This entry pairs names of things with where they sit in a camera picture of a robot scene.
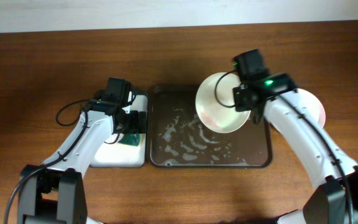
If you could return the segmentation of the green yellow sponge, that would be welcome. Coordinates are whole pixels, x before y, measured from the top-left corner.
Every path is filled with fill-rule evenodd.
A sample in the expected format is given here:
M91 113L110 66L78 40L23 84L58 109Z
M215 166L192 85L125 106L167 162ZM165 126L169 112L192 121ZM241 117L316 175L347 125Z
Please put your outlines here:
M141 142L141 139L142 136L140 134L124 134L118 143L127 146L138 146Z

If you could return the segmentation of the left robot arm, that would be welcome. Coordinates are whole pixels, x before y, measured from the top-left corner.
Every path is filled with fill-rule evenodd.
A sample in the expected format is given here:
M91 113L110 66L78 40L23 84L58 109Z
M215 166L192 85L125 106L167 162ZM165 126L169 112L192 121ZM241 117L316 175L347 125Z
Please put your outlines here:
M83 178L89 167L138 168L145 162L147 106L140 95L124 114L139 117L138 131L120 131L112 116L88 109L63 144L40 166L21 172L18 223L94 223Z

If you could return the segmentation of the cream plate with red stain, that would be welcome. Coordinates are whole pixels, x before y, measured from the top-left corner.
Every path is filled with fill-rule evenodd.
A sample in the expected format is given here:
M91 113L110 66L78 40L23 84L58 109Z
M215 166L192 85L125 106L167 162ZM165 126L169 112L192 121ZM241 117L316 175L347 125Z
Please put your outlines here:
M216 133L231 133L241 128L249 119L250 111L237 112L232 107L232 89L240 79L232 72L210 75L198 87L195 98L196 113L201 122Z

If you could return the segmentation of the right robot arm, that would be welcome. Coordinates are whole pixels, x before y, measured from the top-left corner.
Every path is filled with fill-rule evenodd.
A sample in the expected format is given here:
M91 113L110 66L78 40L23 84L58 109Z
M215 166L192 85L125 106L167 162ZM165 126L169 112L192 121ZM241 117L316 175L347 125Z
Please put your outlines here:
M303 208L276 223L358 223L358 163L313 119L293 80L285 73L239 78L241 84L233 89L236 110L252 110L274 126L314 188Z

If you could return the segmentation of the pink plate with red stain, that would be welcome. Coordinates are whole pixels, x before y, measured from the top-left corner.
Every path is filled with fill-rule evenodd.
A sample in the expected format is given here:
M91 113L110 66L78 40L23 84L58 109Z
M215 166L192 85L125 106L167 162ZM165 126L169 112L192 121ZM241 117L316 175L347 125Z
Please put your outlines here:
M326 113L323 104L312 93L297 88L279 94L274 100L268 100L265 107L264 116L280 133L301 131L303 126L303 119L298 117L298 113L283 101L282 97L308 120L314 120L321 128L324 127Z

